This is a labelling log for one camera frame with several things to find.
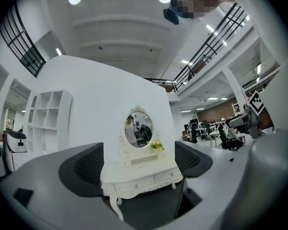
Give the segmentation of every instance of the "white dressing table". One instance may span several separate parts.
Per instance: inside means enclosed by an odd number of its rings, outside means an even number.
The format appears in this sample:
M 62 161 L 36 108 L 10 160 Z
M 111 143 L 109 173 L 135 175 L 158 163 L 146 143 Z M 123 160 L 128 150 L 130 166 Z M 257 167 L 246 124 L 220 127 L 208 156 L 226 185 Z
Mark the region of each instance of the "white dressing table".
M 102 187 L 110 196 L 110 204 L 122 221 L 123 214 L 119 208 L 122 198 L 130 199 L 140 193 L 157 190 L 170 184 L 172 189 L 175 189 L 175 183 L 182 180 L 182 175 L 175 162 L 175 154 L 167 152 L 167 148 L 165 150 L 151 148 L 153 141 L 161 141 L 159 132 L 147 111 L 136 106 L 129 111 L 126 116 L 128 117 L 127 121 L 130 120 L 131 115 L 135 118 L 145 116 L 149 119 L 146 122 L 153 128 L 150 142 L 141 148 L 132 146 L 127 140 L 125 126 L 123 126 L 119 136 L 118 162 L 107 168 L 106 175 L 102 180 Z M 122 123 L 125 125 L 127 121 L 126 119 L 122 120 Z
M 119 218 L 123 214 L 119 208 L 121 199 L 130 199 L 140 193 L 157 190 L 182 180 L 180 170 L 175 163 L 174 154 L 166 154 L 165 158 L 134 164 L 128 167 L 109 166 L 103 180 L 104 189 L 110 196 L 110 204 Z

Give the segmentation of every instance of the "table leg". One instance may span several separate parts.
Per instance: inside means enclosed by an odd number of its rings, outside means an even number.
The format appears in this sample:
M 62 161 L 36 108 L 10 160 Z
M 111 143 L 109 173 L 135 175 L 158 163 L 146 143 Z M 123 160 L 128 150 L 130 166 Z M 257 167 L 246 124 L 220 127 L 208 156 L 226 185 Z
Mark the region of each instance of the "table leg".
M 119 218 L 121 219 L 121 221 L 124 221 L 124 217 L 123 214 L 120 210 L 120 208 L 117 205 L 117 196 L 116 194 L 110 194 L 110 204 L 112 206 L 112 209 L 115 211 L 115 213 L 119 216 Z
M 121 197 L 117 197 L 117 204 L 121 205 L 122 201 L 121 201 Z

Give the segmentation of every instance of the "mirror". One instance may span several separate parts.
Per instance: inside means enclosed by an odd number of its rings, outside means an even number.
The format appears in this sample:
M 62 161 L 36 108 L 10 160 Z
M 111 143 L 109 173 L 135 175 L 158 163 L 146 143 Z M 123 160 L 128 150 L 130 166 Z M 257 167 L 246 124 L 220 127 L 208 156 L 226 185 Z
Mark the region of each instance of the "mirror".
M 125 122 L 125 135 L 132 146 L 136 148 L 145 147 L 153 135 L 151 119 L 142 112 L 131 113 Z

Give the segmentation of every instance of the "black railing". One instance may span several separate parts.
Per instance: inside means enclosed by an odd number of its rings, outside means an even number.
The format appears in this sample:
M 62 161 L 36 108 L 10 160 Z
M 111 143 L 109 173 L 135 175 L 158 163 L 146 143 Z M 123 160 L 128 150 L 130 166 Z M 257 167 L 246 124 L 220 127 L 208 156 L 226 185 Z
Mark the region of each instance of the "black railing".
M 29 37 L 20 18 L 17 4 L 12 6 L 1 22 L 0 33 L 22 65 L 37 77 L 46 61 Z
M 226 46 L 236 30 L 243 27 L 242 23 L 244 23 L 243 21 L 246 16 L 245 11 L 241 7 L 238 7 L 236 3 L 230 8 L 216 29 L 191 58 L 190 62 L 173 80 L 177 90 L 204 68 L 213 56 L 218 54 L 221 47 Z
M 146 79 L 150 82 L 160 85 L 166 89 L 166 92 L 176 92 L 177 88 L 173 80 L 168 79 Z

